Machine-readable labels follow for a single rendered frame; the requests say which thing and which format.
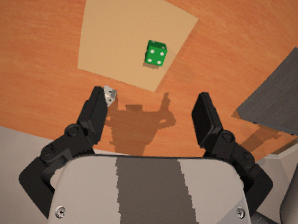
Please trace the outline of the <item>green die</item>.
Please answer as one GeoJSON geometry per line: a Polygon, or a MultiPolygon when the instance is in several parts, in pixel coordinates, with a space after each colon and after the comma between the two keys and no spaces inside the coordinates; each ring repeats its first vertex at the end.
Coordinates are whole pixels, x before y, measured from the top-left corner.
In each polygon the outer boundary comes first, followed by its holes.
{"type": "Polygon", "coordinates": [[[145,63],[162,66],[167,54],[165,43],[149,40],[146,53],[145,63]]]}

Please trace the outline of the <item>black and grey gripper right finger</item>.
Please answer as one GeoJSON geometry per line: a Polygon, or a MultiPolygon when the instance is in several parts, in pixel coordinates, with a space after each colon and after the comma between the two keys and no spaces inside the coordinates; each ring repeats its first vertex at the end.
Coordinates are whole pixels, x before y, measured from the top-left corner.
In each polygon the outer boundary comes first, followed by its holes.
{"type": "Polygon", "coordinates": [[[205,148],[203,157],[230,163],[244,184],[250,218],[273,188],[266,172],[255,163],[254,156],[235,142],[234,134],[224,130],[208,92],[201,92],[191,112],[197,143],[205,148]]]}

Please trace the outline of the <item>tan mat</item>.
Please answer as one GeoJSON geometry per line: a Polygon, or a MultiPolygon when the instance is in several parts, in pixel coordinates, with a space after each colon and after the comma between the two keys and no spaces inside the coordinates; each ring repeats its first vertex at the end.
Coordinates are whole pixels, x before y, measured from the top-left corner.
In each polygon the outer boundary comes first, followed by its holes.
{"type": "Polygon", "coordinates": [[[77,68],[155,92],[197,21],[165,0],[86,0],[77,68]],[[161,67],[149,40],[166,44],[161,67]]]}

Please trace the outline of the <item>white die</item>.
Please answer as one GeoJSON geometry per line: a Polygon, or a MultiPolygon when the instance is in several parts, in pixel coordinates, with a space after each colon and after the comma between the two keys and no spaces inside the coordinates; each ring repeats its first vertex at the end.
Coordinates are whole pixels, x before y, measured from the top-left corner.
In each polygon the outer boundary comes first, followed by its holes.
{"type": "Polygon", "coordinates": [[[105,85],[103,88],[104,88],[104,92],[107,100],[107,106],[109,106],[115,100],[117,91],[107,85],[105,85]]]}

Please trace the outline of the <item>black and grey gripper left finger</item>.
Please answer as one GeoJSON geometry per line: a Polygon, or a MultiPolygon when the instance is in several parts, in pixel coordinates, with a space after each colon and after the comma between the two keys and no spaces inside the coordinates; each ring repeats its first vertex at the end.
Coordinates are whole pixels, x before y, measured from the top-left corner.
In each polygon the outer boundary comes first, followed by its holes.
{"type": "Polygon", "coordinates": [[[19,183],[47,219],[55,191],[50,184],[51,177],[72,157],[95,154],[92,147],[101,140],[107,112],[104,88],[94,86],[77,122],[68,125],[64,135],[46,145],[40,156],[20,173],[19,183]]]}

